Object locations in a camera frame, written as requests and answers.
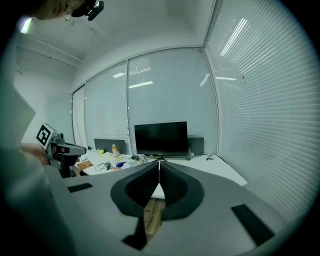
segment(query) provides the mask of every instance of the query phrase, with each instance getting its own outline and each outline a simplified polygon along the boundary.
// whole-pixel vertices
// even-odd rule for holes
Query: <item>blue object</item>
[[[122,166],[124,166],[125,163],[126,163],[126,162],[118,162],[115,166],[116,166],[117,168],[121,168]]]

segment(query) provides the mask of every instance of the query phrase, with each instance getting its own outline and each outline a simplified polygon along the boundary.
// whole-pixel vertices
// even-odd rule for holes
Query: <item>wall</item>
[[[221,114],[218,154],[287,220],[320,183],[319,59],[279,1],[224,0],[205,52]]]
[[[14,87],[35,110],[22,143],[36,143],[36,133],[42,123],[48,123],[64,134],[66,142],[74,143],[72,131],[71,96],[69,95],[74,70],[39,55],[19,52]]]
[[[201,42],[206,38],[216,0],[185,0],[182,11]]]
[[[85,57],[76,71],[71,90],[75,91],[93,75],[127,57],[181,46],[202,46],[202,41],[183,19],[167,17],[146,20],[133,27],[128,24],[128,29],[112,35],[104,48]]]

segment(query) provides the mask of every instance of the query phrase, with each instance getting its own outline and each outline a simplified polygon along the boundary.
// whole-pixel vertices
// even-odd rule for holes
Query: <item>window blinds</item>
[[[125,140],[129,145],[127,113],[127,65],[122,62],[93,77],[86,83],[84,97],[85,131],[88,146],[94,139]]]
[[[75,144],[87,148],[84,98],[85,87],[83,86],[73,94],[72,123]]]
[[[217,151],[217,114],[206,58],[199,48],[172,49],[129,61],[128,120],[132,153],[135,125],[187,121],[188,137],[204,137]]]
[[[315,50],[278,1],[224,0],[205,46],[221,114],[219,155],[287,220],[320,182]]]

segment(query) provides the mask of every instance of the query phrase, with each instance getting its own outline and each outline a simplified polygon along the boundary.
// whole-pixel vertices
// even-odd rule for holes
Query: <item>black monitor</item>
[[[148,155],[188,154],[187,122],[166,122],[134,126],[136,152]]]

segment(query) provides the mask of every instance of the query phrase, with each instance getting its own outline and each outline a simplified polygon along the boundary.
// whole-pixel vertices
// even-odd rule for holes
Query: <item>glass wall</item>
[[[84,122],[88,146],[94,139],[125,140],[130,150],[127,113],[127,62],[90,79],[85,86]]]
[[[217,109],[212,78],[199,48],[158,51],[130,59],[127,81],[132,153],[135,125],[187,121],[189,138],[204,138],[204,153],[217,151]]]
[[[280,1],[224,0],[205,52],[219,99],[219,155],[287,220],[320,182],[317,53]]]

